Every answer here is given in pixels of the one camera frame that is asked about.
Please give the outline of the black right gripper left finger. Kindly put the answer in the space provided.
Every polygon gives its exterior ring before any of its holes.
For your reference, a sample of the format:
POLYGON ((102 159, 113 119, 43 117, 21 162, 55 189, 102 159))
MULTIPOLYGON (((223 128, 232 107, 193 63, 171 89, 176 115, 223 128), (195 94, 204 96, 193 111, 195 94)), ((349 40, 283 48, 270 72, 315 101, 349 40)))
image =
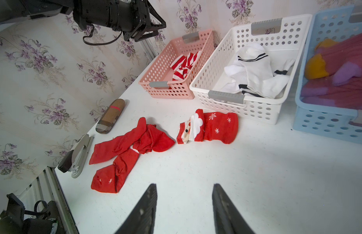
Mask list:
POLYGON ((157 186, 150 184, 115 234, 153 234, 157 199, 157 186))

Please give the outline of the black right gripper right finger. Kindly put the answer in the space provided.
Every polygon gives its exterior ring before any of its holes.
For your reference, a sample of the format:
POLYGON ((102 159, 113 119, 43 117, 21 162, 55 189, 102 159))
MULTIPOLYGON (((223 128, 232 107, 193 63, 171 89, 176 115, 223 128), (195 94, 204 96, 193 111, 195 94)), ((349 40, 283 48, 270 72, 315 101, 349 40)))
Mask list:
POLYGON ((255 233, 220 184, 214 184, 212 204, 216 234, 255 233))

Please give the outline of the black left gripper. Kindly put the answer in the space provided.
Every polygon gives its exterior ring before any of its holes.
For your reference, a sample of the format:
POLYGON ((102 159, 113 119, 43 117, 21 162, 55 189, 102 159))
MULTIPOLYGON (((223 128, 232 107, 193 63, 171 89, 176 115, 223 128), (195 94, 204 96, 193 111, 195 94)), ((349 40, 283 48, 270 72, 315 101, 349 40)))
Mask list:
POLYGON ((149 1, 74 1, 73 19, 82 30, 103 26, 121 32, 124 40, 140 42, 166 28, 149 1))

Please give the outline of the red white striped sock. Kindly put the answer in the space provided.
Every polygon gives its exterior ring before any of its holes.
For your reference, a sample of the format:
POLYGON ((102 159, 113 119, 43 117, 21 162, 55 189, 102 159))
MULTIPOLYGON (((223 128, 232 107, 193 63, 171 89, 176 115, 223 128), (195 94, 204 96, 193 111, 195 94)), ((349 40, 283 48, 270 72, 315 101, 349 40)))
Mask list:
POLYGON ((180 55, 177 57, 170 65, 170 68, 174 71, 172 80, 185 80, 200 55, 201 51, 198 51, 195 54, 189 53, 186 56, 180 55))

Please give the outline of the red santa christmas sock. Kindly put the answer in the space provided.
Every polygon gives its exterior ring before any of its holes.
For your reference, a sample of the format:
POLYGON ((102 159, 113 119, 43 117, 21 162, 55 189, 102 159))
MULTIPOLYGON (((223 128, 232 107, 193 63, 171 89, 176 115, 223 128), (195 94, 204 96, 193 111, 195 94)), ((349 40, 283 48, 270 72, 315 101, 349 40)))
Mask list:
POLYGON ((224 144, 230 144, 235 140, 237 134, 237 114, 205 113, 198 109, 187 121, 180 124, 177 143, 219 140, 224 144))

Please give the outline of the white ankle sock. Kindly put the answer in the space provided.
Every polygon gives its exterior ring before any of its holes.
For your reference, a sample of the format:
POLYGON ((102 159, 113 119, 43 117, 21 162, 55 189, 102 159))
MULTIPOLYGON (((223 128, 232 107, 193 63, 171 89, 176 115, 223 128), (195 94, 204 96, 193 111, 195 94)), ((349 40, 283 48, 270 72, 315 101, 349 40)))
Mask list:
POLYGON ((220 91, 258 98, 276 98, 287 86, 288 71, 295 59, 287 59, 277 70, 271 68, 271 58, 263 46, 251 43, 240 49, 234 56, 232 65, 224 67, 231 79, 220 91))

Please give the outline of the purple striped sock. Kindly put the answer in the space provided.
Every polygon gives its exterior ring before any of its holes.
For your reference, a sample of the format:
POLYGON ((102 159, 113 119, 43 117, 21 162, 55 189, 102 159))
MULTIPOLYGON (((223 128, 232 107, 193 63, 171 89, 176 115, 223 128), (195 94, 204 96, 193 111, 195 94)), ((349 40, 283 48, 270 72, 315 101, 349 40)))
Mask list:
POLYGON ((345 41, 326 39, 304 69, 303 103, 362 110, 362 33, 345 41))

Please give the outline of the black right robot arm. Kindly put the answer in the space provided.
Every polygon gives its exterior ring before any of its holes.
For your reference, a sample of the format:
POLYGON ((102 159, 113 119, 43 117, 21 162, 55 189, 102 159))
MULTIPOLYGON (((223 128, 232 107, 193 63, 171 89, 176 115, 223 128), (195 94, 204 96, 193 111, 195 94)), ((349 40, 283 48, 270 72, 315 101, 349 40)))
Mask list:
MULTIPOLYGON (((14 195, 8 194, 6 210, 0 214, 0 234, 75 234, 76 228, 63 221, 56 202, 38 201, 32 211, 14 195), (44 208, 39 212, 38 205, 44 208)), ((118 234, 152 234, 155 229, 157 186, 149 185, 118 234)), ((252 234, 254 231, 235 207, 220 184, 212 192, 215 232, 217 234, 252 234)))

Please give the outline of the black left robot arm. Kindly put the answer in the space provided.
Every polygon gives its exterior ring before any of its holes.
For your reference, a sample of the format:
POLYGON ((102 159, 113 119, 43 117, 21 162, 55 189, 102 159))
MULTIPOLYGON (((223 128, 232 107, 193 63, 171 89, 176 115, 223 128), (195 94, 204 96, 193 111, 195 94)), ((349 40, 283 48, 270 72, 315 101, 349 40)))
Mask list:
POLYGON ((120 32, 125 41, 139 42, 166 28, 166 22, 148 1, 0 1, 0 25, 58 14, 73 14, 73 20, 82 30, 99 25, 120 32))

